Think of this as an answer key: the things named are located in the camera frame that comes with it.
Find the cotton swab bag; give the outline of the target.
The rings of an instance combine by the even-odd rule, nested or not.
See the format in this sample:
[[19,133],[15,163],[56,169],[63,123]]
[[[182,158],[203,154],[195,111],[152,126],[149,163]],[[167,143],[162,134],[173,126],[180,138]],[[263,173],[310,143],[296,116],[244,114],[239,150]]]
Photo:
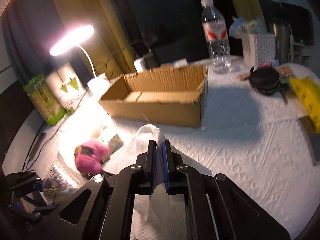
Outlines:
[[43,197],[48,205],[58,206],[76,193],[86,180],[64,162],[54,161],[42,183]]

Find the white paper towel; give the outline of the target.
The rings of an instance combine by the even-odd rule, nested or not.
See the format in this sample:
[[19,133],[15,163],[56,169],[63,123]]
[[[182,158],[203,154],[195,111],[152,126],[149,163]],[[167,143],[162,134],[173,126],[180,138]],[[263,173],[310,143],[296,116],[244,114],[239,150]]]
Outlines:
[[[118,131],[124,145],[113,153],[104,165],[107,173],[118,174],[134,164],[139,154],[148,150],[150,140],[157,146],[165,139],[154,125],[144,125],[135,134]],[[165,192],[163,161],[155,161],[155,189],[152,195],[135,196],[131,239],[187,239],[184,197]]]

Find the pink plush toy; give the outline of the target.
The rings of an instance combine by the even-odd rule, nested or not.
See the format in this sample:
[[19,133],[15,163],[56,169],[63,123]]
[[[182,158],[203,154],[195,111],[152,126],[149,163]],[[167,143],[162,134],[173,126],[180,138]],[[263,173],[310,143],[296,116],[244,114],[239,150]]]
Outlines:
[[74,150],[76,169],[83,175],[96,175],[103,172],[103,164],[112,154],[108,145],[98,139],[91,139]]

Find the brown cardboard box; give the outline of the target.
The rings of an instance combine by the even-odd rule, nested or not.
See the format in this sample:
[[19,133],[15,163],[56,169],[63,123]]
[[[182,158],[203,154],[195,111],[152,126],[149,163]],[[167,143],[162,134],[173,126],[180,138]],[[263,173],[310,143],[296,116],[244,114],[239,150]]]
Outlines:
[[198,128],[204,115],[207,70],[166,65],[121,75],[99,100],[113,118]]

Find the white textured table cloth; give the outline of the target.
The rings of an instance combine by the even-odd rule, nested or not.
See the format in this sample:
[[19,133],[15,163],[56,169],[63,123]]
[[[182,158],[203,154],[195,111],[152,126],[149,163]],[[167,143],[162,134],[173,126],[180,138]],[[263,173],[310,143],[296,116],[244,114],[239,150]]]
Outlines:
[[[203,173],[224,173],[296,238],[319,205],[319,166],[299,119],[304,108],[279,93],[263,96],[238,81],[239,68],[208,76],[209,92],[200,128],[158,127],[185,161]],[[135,134],[141,121],[111,118],[96,102],[84,99],[66,122],[45,130],[35,157],[27,159],[42,118],[33,111],[9,147],[5,173],[31,168],[44,177],[61,157],[73,166],[72,149],[100,128]]]

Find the white desk lamp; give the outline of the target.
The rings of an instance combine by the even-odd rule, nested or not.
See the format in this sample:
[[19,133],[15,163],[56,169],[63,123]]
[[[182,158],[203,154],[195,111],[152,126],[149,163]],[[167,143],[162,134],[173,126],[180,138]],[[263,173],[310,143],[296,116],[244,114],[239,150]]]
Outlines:
[[107,80],[105,74],[98,75],[95,72],[95,67],[93,66],[93,61],[89,56],[87,50],[82,46],[82,44],[87,41],[91,36],[93,36],[95,29],[92,25],[81,25],[69,30],[61,39],[59,39],[53,46],[50,48],[49,54],[53,57],[60,56],[69,52],[73,48],[78,48],[85,55],[92,74],[93,78],[88,81],[87,87],[92,94],[92,97],[95,101],[99,101],[101,97],[107,92],[110,88],[110,81]]

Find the green paper cup pack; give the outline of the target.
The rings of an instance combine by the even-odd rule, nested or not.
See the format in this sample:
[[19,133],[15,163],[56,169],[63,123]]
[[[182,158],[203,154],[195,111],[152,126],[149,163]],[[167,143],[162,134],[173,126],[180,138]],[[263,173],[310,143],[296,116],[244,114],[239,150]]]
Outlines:
[[23,89],[48,125],[55,126],[67,113],[46,84],[43,75],[33,77]]

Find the white charger plug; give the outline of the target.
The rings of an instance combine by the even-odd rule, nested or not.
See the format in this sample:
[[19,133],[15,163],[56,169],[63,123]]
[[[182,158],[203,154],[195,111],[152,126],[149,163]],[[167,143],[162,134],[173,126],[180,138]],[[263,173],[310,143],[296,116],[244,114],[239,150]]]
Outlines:
[[133,64],[138,73],[147,70],[146,62],[143,57],[136,59]]

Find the black round zip case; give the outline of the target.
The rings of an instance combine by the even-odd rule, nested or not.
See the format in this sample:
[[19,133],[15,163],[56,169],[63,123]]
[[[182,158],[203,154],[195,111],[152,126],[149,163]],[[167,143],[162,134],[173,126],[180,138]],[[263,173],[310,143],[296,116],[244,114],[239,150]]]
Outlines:
[[281,81],[279,73],[272,67],[261,67],[250,69],[249,83],[258,93],[271,96],[280,91]]

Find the clear water bottle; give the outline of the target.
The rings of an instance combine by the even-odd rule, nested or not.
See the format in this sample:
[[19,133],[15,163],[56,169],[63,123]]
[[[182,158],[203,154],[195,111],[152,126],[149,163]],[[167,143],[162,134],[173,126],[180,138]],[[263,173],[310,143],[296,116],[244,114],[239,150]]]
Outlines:
[[228,30],[223,15],[214,7],[213,0],[201,0],[202,27],[208,45],[212,70],[225,74],[231,69]]

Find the white perforated basket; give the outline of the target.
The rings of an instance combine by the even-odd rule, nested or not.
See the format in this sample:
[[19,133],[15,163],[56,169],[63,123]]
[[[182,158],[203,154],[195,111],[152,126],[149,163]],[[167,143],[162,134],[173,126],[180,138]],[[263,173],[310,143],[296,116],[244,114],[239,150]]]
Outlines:
[[273,34],[243,34],[241,37],[244,63],[260,67],[276,59],[276,38]]

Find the checkered card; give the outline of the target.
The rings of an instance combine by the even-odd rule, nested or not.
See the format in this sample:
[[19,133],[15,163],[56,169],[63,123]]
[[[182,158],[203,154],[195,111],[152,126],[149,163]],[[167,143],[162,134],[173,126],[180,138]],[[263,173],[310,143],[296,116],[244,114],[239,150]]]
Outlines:
[[287,65],[278,66],[274,68],[280,76],[280,79],[289,79],[295,77],[291,68]]

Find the yellow plastic bag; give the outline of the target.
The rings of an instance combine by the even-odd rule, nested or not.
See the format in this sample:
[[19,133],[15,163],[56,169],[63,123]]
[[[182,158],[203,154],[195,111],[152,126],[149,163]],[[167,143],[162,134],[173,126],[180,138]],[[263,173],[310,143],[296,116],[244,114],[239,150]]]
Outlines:
[[303,79],[291,77],[289,81],[291,88],[295,92],[297,98],[300,100],[300,102],[306,109],[308,116],[315,127],[315,132],[319,133],[319,84],[309,77],[305,77]]

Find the yellow curtain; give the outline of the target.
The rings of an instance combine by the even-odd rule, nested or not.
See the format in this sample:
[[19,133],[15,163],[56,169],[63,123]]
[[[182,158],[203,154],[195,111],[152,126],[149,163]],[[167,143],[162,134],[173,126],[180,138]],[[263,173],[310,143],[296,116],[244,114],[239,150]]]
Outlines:
[[67,30],[92,25],[94,34],[82,47],[88,52],[97,74],[109,79],[135,72],[136,56],[111,0],[53,0],[58,15]]

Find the steel thermos cup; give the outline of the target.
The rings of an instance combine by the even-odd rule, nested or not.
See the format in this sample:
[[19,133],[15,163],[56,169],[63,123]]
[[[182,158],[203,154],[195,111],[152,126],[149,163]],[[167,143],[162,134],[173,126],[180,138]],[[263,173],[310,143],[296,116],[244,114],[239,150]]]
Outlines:
[[292,62],[294,47],[291,26],[286,23],[270,23],[269,30],[276,39],[276,60],[279,64]]

